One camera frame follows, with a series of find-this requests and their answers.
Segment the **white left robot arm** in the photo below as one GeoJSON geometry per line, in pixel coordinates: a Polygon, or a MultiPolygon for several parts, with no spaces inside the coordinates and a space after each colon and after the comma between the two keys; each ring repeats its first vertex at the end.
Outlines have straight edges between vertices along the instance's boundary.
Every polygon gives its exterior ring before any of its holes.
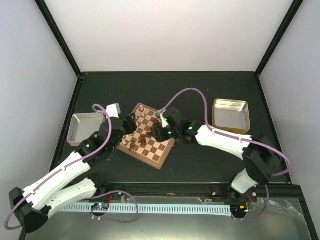
{"type": "Polygon", "coordinates": [[[118,150],[123,137],[137,129],[136,115],[111,117],[98,131],[81,142],[65,161],[36,183],[24,189],[15,187],[8,196],[11,215],[27,234],[40,229],[50,217],[70,204],[83,199],[103,199],[108,192],[105,181],[94,173],[69,185],[118,150]]]}

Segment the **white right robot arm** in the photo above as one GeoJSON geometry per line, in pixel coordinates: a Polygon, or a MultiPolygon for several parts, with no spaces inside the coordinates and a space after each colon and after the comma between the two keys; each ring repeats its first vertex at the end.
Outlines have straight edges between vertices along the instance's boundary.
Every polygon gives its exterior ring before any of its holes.
{"type": "Polygon", "coordinates": [[[251,135],[219,130],[198,120],[188,120],[175,107],[156,113],[160,126],[152,131],[158,142],[170,139],[184,144],[211,147],[231,154],[244,162],[244,169],[231,181],[228,198],[240,201],[246,192],[257,185],[267,185],[281,164],[275,149],[251,135]]]}

